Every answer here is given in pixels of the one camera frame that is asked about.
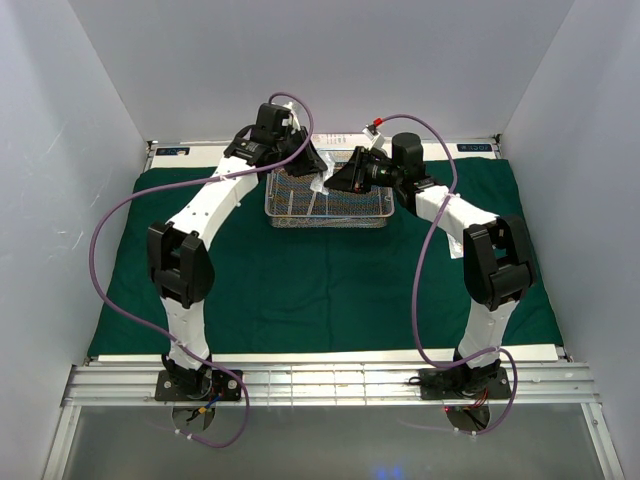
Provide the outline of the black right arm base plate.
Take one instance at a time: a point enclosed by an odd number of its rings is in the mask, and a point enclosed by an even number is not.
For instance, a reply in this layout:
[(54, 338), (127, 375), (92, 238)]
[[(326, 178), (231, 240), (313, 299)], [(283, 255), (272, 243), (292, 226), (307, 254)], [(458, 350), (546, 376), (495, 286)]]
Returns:
[(506, 370), (502, 367), (488, 370), (425, 368), (410, 377), (407, 384), (419, 388), (422, 400), (477, 400), (483, 396), (490, 400), (506, 400), (512, 394)]

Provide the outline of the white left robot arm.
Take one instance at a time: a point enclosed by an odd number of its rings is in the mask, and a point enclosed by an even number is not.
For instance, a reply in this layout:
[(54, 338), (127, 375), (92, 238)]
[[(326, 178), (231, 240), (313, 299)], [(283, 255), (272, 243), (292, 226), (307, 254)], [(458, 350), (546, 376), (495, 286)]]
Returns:
[(269, 167), (284, 167), (293, 175), (326, 168), (292, 102), (262, 104), (254, 123), (241, 129), (225, 148), (210, 182), (168, 221), (148, 229), (149, 276), (173, 337), (162, 363), (172, 385), (190, 399), (213, 391), (204, 315), (215, 279), (209, 248), (224, 221)]

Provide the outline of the silver tweezers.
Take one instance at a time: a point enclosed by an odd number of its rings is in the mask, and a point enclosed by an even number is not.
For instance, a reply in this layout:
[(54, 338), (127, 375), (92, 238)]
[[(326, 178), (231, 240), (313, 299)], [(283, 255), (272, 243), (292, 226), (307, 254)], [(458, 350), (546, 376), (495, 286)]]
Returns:
[(352, 223), (349, 217), (282, 217), (272, 221), (276, 228), (348, 228)]

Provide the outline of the silver surgical scissors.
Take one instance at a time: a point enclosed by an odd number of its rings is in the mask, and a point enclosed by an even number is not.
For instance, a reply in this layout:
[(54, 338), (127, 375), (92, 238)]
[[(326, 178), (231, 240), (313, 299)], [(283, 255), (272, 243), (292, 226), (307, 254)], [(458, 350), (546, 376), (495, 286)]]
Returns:
[(316, 202), (316, 198), (317, 198), (317, 192), (314, 191), (313, 194), (312, 194), (312, 197), (311, 197), (307, 212), (306, 212), (307, 216), (311, 216), (312, 215), (312, 212), (313, 212), (313, 209), (314, 209), (314, 206), (315, 206), (315, 202)]

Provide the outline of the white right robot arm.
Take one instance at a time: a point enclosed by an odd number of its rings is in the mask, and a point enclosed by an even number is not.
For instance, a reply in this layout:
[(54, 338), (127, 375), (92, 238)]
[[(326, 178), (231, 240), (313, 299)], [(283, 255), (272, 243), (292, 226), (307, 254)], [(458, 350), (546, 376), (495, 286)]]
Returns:
[(427, 172), (422, 141), (414, 133), (394, 135), (391, 151), (384, 152), (382, 123), (376, 119), (365, 127), (369, 146), (355, 148), (324, 185), (353, 194), (390, 188), (402, 207), (430, 222), (429, 237), (441, 229), (461, 245), (469, 316), (453, 361), (433, 362), (428, 381), (474, 397), (497, 378), (508, 322), (536, 280), (525, 222), (517, 215), (482, 210), (457, 195), (454, 184), (436, 181)]

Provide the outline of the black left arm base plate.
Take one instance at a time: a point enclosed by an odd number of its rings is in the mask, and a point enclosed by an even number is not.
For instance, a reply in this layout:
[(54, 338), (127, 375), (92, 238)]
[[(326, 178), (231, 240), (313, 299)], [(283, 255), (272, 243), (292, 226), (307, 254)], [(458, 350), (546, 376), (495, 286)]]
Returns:
[(243, 396), (239, 382), (243, 372), (233, 370), (232, 373), (235, 377), (206, 367), (189, 378), (162, 370), (157, 378), (154, 399), (161, 402), (208, 402), (214, 398), (222, 402), (239, 401)]

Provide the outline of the metal wire mesh tray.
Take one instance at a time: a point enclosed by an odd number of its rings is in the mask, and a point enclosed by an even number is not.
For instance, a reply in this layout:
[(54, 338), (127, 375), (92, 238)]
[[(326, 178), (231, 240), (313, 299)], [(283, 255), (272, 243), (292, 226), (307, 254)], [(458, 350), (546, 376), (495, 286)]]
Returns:
[[(282, 168), (268, 174), (264, 210), (271, 225), (277, 218), (310, 217), (306, 215), (313, 194), (309, 186), (316, 176), (320, 175), (293, 177)], [(363, 195), (328, 191), (327, 196), (317, 193), (311, 216), (349, 217), (349, 229), (382, 228), (395, 212), (390, 188), (374, 187)]]

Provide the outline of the clear pouch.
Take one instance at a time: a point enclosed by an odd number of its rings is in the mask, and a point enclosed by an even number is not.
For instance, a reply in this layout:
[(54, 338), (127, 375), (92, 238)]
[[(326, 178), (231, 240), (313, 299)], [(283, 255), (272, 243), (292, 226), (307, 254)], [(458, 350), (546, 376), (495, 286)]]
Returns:
[(462, 243), (450, 234), (447, 235), (447, 239), (448, 239), (450, 257), (452, 259), (462, 259), (464, 256), (464, 249), (463, 249)]
[(328, 189), (324, 186), (324, 179), (320, 176), (316, 176), (312, 179), (309, 188), (312, 192), (319, 193), (325, 196), (329, 194)]

